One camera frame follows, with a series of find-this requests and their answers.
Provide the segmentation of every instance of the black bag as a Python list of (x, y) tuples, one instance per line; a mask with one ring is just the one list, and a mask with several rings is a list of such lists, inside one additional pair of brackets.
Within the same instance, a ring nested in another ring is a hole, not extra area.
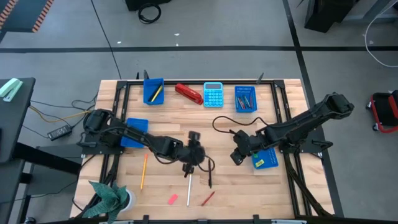
[(126, 0), (126, 4), (129, 11), (136, 11), (143, 4), (147, 3), (163, 4), (163, 3), (169, 3), (170, 1), (171, 0)]

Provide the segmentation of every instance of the yellow pencil in bin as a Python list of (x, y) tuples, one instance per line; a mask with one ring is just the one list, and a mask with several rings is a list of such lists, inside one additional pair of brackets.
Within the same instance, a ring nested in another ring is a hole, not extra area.
[(141, 190), (144, 187), (144, 177), (145, 177), (145, 170), (147, 169), (147, 160), (148, 160), (148, 154), (145, 154), (144, 169), (142, 170), (142, 177), (141, 177)]
[(157, 96), (159, 95), (159, 93), (162, 91), (163, 89), (163, 85), (160, 84), (159, 87), (157, 87), (157, 90), (154, 92), (154, 94), (150, 97), (150, 102), (153, 102), (156, 100)]

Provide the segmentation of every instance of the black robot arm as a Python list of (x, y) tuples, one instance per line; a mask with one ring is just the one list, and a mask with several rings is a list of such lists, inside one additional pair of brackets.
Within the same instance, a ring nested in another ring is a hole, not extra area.
[[(120, 145), (121, 138), (127, 137), (147, 146), (154, 153), (156, 159), (164, 164), (180, 161), (186, 164), (183, 171), (187, 175), (205, 160), (205, 149), (200, 145), (200, 134), (190, 131), (188, 145), (169, 136), (153, 136), (137, 128), (128, 126), (121, 119), (115, 117), (109, 110), (94, 110), (85, 120), (86, 134), (96, 137), (96, 142), (81, 142), (81, 146), (103, 144), (110, 148)], [(170, 162), (162, 162), (159, 157)]]
[(255, 136), (249, 136), (239, 130), (233, 138), (238, 146), (231, 154), (231, 158), (236, 165), (240, 165), (246, 156), (251, 156), (260, 150), (274, 146), (299, 146), (304, 143), (310, 131), (329, 119), (349, 116), (353, 109), (354, 105), (343, 95), (333, 93), (289, 121), (271, 124), (257, 130)]

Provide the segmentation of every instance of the white cable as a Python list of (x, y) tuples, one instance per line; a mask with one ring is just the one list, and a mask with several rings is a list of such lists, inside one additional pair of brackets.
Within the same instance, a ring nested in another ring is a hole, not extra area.
[(392, 7), (393, 7), (395, 4), (397, 4), (397, 3), (398, 3), (398, 0), (396, 0), (393, 4), (391, 4), (391, 6), (388, 7), (386, 10), (384, 10), (384, 11), (382, 11), (380, 14), (378, 14), (378, 15), (372, 20), (372, 22), (369, 23), (368, 28), (366, 29), (366, 32), (365, 32), (365, 47), (366, 47), (366, 50), (368, 51), (368, 53), (369, 53), (377, 62), (379, 62), (381, 65), (383, 65), (383, 66), (385, 66), (385, 67), (389, 67), (389, 68), (398, 68), (398, 65), (386, 65), (385, 63), (382, 63), (379, 59), (377, 59), (377, 58), (371, 53), (371, 51), (370, 51), (369, 48), (368, 48), (368, 30), (369, 30), (370, 26), (372, 25), (372, 23), (373, 23), (377, 18), (379, 18), (379, 16), (383, 15), (385, 12), (387, 12), (390, 8), (392, 8)]

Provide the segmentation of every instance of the gray floor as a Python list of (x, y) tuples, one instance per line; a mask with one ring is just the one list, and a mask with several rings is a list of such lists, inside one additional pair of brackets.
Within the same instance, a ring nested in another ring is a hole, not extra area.
[[(123, 0), (94, 3), (113, 47), (293, 46), (280, 0), (173, 0), (162, 6), (160, 20), (147, 26), (135, 12), (127, 11)], [(298, 3), (289, 0), (301, 46), (364, 45), (365, 24), (337, 24), (327, 34), (304, 29), (307, 6), (297, 7)], [(360, 13), (359, 9), (351, 12)], [(370, 45), (398, 46), (398, 27), (376, 24), (369, 40)], [(0, 48), (28, 49), (107, 46), (90, 0), (56, 0), (38, 33), (7, 33), (0, 43)], [(375, 54), (386, 63), (398, 64), (398, 52)], [(349, 118), (323, 126), (326, 139), (335, 143), (330, 155), (345, 216), (398, 220), (397, 135), (373, 132), (373, 118), (364, 109), (372, 93), (397, 89), (398, 70), (379, 65), (363, 51), (315, 51), (303, 56), (317, 101), (336, 91), (356, 106)], [(294, 51), (117, 52), (115, 57), (122, 78), (135, 78), (143, 69), (151, 77), (164, 78), (256, 78), (262, 72), (264, 78), (302, 77)], [(32, 99), (56, 105), (90, 100), (100, 80), (118, 78), (108, 52), (0, 54), (0, 68), (1, 78), (35, 77)], [(37, 107), (56, 116), (75, 112)], [(24, 124), (42, 134), (60, 125), (44, 123), (31, 111)], [(77, 142), (80, 131), (81, 127), (69, 138), (50, 142), (22, 129), (19, 141), (31, 146), (71, 144)], [(28, 215), (39, 222), (66, 219), (74, 188), (33, 199)]]

